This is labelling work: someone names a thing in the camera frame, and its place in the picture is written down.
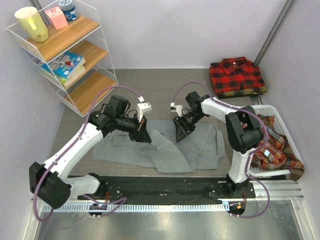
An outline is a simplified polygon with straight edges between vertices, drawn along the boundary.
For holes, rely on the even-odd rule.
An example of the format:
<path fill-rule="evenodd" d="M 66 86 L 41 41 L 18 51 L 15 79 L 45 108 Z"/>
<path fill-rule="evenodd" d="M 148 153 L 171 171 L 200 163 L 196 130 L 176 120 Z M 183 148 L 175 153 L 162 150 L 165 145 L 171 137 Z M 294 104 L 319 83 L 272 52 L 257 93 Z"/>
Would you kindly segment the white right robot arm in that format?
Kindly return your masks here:
<path fill-rule="evenodd" d="M 248 167 L 251 163 L 251 153 L 257 149 L 264 139 L 263 123 L 256 116 L 252 106 L 233 106 L 221 102 L 208 94 L 199 96 L 196 91 L 186 98 L 190 110 L 185 113 L 181 105 L 174 102 L 170 110 L 176 112 L 173 119 L 176 129 L 176 142 L 189 136 L 195 129 L 195 124 L 203 117 L 215 117 L 226 125 L 227 138 L 233 149 L 232 164 L 225 178 L 220 183 L 221 192 L 212 193 L 214 199 L 255 198 L 253 184 L 250 182 Z"/>

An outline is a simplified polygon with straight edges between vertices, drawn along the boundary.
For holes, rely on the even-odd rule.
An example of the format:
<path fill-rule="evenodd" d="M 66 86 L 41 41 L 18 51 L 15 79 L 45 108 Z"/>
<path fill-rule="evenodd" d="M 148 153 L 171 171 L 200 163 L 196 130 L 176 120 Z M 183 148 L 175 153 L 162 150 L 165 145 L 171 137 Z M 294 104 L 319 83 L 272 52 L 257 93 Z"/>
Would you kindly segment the pink cube box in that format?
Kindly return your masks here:
<path fill-rule="evenodd" d="M 56 30 L 60 30 L 68 26 L 68 22 L 63 11 L 58 7 L 53 7 L 45 11 Z"/>

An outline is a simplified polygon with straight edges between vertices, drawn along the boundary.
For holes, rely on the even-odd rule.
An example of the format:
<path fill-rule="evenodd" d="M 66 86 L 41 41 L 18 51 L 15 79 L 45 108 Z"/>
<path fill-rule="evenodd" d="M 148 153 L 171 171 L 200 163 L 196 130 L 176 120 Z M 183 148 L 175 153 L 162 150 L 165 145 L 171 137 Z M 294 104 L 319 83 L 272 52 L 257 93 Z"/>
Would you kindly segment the aluminium frame post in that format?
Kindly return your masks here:
<path fill-rule="evenodd" d="M 281 8 L 277 18 L 275 19 L 274 24 L 272 25 L 271 30 L 269 31 L 262 47 L 260 48 L 257 54 L 257 57 L 255 58 L 254 64 L 256 66 L 258 66 L 261 63 L 262 59 L 267 53 L 267 50 L 271 46 L 273 40 L 276 38 L 278 32 L 280 31 L 282 25 L 284 24 L 286 18 L 290 14 L 296 2 L 297 2 L 296 0 L 286 0 L 284 2 L 283 7 Z"/>

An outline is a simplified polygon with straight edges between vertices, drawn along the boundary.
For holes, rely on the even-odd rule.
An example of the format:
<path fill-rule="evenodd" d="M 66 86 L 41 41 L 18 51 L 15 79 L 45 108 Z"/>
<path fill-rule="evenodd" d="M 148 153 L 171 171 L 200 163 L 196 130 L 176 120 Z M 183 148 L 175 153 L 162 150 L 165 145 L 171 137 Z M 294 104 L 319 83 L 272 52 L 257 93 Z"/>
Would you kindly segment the white plastic laundry basket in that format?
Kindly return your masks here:
<path fill-rule="evenodd" d="M 283 121 L 280 119 L 277 110 L 273 106 L 270 106 L 270 105 L 256 105 L 256 106 L 252 106 L 252 107 L 253 107 L 253 110 L 254 110 L 255 115 L 257 117 L 258 117 L 258 115 L 274 116 L 275 117 L 274 129 L 277 131 L 277 133 L 279 133 L 281 135 L 285 135 L 287 137 L 288 142 L 289 142 L 294 154 L 296 155 L 297 158 L 299 158 L 299 155 L 294 150 L 293 141 L 290 139 L 288 131 L 286 131 L 285 127 L 282 126 Z M 250 154 L 251 162 L 252 162 L 252 158 L 254 156 L 254 153 L 261 151 L 262 148 L 265 147 L 265 145 L 268 143 L 268 140 L 269 140 L 267 126 L 263 123 L 261 127 L 263 130 L 264 138 L 260 142 L 259 147 L 255 150 L 253 150 L 252 153 Z M 271 177 L 281 176 L 281 175 L 284 175 L 284 176 L 288 175 L 290 177 L 290 171 L 288 169 L 272 170 L 272 171 L 262 170 L 257 167 L 251 167 L 251 162 L 248 167 L 249 177 L 252 177 L 252 178 L 271 178 Z"/>

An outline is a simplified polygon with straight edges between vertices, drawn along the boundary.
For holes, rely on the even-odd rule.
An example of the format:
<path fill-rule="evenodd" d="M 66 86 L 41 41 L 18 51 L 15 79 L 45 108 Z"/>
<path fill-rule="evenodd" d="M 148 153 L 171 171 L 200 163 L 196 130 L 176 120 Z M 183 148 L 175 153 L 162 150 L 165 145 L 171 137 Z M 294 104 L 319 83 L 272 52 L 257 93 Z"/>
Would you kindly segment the blue lidded jar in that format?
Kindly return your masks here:
<path fill-rule="evenodd" d="M 72 22 L 78 19 L 79 15 L 72 0 L 59 0 L 58 6 L 68 22 Z"/>

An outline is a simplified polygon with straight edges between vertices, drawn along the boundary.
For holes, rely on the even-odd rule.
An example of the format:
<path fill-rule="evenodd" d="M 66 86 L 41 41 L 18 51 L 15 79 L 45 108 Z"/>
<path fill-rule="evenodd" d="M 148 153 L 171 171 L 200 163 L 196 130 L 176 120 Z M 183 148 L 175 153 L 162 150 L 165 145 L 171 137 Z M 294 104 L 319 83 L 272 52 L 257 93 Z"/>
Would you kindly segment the green book under blue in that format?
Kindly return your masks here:
<path fill-rule="evenodd" d="M 68 87 L 75 79 L 77 79 L 84 72 L 85 72 L 85 67 L 81 66 L 72 75 L 69 75 L 68 77 L 59 76 L 58 80 L 63 85 L 63 87 Z"/>

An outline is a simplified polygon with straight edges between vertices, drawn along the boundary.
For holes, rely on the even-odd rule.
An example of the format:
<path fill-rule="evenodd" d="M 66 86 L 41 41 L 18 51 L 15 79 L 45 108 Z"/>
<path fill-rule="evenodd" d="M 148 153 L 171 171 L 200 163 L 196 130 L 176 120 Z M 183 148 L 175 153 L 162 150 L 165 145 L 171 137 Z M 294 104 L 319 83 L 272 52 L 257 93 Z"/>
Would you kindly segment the orange plaid shirt in basket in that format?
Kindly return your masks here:
<path fill-rule="evenodd" d="M 250 166 L 265 171 L 289 170 L 289 179 L 297 182 L 305 173 L 303 162 L 294 154 L 288 138 L 275 130 L 275 117 L 261 114 L 258 117 L 267 127 L 268 143 L 254 153 Z"/>

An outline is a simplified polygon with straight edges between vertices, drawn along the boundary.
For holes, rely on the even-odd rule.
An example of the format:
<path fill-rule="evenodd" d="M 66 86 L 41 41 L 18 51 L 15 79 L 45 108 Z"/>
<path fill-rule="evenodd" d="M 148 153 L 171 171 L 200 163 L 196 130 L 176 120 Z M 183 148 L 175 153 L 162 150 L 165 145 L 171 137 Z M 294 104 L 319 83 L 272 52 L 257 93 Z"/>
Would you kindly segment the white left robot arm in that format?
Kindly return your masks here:
<path fill-rule="evenodd" d="M 61 150 L 44 163 L 34 162 L 30 166 L 30 191 L 53 209 L 81 195 L 102 199 L 106 195 L 107 184 L 99 175 L 89 173 L 82 177 L 69 177 L 69 174 L 93 146 L 115 130 L 128 133 L 133 142 L 152 141 L 144 116 L 152 110 L 151 104 L 145 101 L 138 103 L 133 117 L 126 113 L 129 106 L 127 98 L 113 95 L 104 108 L 92 112 L 88 121 Z"/>

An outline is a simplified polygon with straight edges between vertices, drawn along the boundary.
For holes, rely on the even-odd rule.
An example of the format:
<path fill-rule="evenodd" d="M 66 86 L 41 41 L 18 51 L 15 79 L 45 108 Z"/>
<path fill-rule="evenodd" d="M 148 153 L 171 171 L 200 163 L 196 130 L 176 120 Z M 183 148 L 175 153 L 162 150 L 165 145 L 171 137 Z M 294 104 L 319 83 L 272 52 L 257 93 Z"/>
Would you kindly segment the yellow green plaid shirt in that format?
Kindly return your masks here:
<path fill-rule="evenodd" d="M 241 90 L 222 92 L 222 93 L 218 93 L 217 97 L 219 99 L 229 99 L 229 98 L 261 95 L 267 92 L 268 92 L 268 89 L 265 86 L 263 86 L 263 87 L 255 87 L 255 88 L 247 88 L 247 89 L 241 89 Z"/>

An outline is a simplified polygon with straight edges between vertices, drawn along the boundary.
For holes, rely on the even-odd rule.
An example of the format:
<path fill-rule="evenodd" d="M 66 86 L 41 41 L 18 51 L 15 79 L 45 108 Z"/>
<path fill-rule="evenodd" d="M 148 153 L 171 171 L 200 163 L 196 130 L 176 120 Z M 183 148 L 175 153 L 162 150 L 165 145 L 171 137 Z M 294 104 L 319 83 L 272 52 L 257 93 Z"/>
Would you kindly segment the grey long sleeve shirt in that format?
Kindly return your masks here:
<path fill-rule="evenodd" d="M 127 132 L 114 130 L 93 147 L 93 159 L 179 174 L 216 170 L 225 156 L 223 133 L 213 124 L 196 123 L 195 130 L 179 142 L 171 120 L 148 121 L 147 133 L 150 143 L 131 141 Z"/>

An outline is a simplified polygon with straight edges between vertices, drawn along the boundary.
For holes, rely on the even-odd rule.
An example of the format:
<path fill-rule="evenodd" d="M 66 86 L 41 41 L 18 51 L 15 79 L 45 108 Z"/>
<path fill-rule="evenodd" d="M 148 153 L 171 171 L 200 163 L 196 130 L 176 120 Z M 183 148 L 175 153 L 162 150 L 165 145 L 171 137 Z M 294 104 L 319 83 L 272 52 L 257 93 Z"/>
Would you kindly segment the yellow plastic pitcher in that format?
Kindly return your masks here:
<path fill-rule="evenodd" d="M 14 17 L 34 42 L 41 43 L 49 38 L 48 29 L 36 7 L 20 8 Z"/>

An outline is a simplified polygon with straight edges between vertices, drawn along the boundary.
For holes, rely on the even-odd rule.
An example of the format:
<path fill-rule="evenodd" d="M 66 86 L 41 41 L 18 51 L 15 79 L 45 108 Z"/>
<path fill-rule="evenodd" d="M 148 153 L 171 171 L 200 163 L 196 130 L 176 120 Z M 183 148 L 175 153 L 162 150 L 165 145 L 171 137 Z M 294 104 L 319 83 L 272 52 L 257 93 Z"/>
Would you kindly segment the red black plaid shirt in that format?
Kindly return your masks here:
<path fill-rule="evenodd" d="M 211 63 L 209 72 L 217 94 L 265 86 L 260 68 L 244 56 Z"/>

